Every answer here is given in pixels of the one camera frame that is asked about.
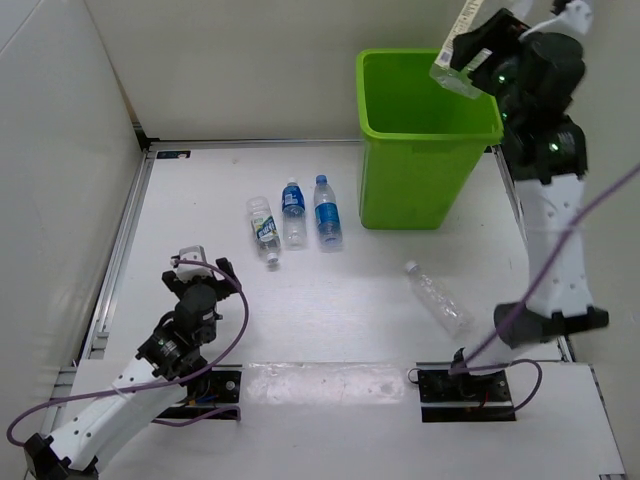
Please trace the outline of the clear square plastic bottle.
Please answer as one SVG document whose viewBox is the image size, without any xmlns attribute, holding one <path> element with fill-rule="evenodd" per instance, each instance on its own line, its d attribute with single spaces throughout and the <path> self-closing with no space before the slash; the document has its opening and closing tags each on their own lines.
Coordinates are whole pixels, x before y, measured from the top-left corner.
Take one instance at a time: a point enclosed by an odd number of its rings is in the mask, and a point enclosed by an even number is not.
<svg viewBox="0 0 640 480">
<path fill-rule="evenodd" d="M 486 21 L 488 4 L 485 1 L 466 1 L 455 17 L 444 44 L 434 60 L 431 78 L 444 89 L 477 99 L 481 92 L 471 84 L 469 73 L 485 58 L 484 54 L 465 53 L 466 34 Z"/>
</svg>

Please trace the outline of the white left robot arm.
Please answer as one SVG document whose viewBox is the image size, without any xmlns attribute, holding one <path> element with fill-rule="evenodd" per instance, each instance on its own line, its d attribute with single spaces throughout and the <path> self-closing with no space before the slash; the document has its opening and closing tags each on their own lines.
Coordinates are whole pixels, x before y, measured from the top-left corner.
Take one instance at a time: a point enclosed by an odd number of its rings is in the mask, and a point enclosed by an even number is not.
<svg viewBox="0 0 640 480">
<path fill-rule="evenodd" d="M 441 49 L 370 49 L 356 61 L 357 105 L 364 138 L 358 185 L 361 224 L 373 230 L 441 226 L 482 152 L 503 135 L 492 96 L 462 94 L 470 60 Z M 209 262 L 200 245 L 183 248 L 162 275 L 176 296 L 125 371 L 88 406 L 48 435 L 23 444 L 37 479 L 95 479 L 111 456 L 178 400 L 210 388 L 213 363 L 202 346 L 217 335 L 217 307 L 243 287 L 231 262 Z"/>
</svg>

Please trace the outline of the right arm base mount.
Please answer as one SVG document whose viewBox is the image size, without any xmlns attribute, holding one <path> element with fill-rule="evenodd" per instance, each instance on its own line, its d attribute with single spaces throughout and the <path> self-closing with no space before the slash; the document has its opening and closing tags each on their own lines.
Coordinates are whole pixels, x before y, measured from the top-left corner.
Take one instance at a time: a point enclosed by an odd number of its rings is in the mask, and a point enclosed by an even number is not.
<svg viewBox="0 0 640 480">
<path fill-rule="evenodd" d="M 515 406 L 504 370 L 494 373 L 452 376 L 449 368 L 463 362 L 460 348 L 451 364 L 418 363 L 407 373 L 408 381 L 418 387 L 423 423 L 511 422 L 516 420 Z"/>
</svg>

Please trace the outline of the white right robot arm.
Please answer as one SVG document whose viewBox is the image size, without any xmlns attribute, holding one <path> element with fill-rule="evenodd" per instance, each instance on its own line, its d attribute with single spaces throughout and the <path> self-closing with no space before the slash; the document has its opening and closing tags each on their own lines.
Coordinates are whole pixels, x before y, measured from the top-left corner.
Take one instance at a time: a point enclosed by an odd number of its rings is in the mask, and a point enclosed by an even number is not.
<svg viewBox="0 0 640 480">
<path fill-rule="evenodd" d="M 575 221 L 588 170 L 586 137 L 566 110 L 586 72 L 583 47 L 567 34 L 533 32 L 505 8 L 475 36 L 491 54 L 472 79 L 496 98 L 503 118 L 501 148 L 520 202 L 533 291 L 522 305 L 497 305 L 495 339 L 466 349 L 467 365 L 450 373 L 450 390 L 464 400 L 485 387 L 478 367 L 609 324 L 589 290 Z"/>
</svg>

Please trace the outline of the clear crinkled plastic bottle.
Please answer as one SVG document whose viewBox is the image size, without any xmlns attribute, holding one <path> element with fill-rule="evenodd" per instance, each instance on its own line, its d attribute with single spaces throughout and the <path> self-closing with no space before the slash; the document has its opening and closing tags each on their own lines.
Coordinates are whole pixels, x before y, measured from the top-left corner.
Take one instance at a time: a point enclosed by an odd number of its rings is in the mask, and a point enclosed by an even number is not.
<svg viewBox="0 0 640 480">
<path fill-rule="evenodd" d="M 426 275 L 415 261 L 407 262 L 404 270 L 414 295 L 446 333 L 456 341 L 466 338 L 475 322 L 468 309 L 443 283 Z"/>
</svg>

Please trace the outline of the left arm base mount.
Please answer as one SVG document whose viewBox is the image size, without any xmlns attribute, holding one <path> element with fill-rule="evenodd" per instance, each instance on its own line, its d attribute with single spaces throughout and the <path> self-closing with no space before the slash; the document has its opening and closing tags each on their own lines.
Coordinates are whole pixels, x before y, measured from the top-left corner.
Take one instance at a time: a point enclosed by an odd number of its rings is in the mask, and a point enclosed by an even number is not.
<svg viewBox="0 0 640 480">
<path fill-rule="evenodd" d="M 165 426 L 186 426 L 201 420 L 240 420 L 242 367 L 213 368 L 190 384 L 183 400 L 154 420 Z"/>
</svg>

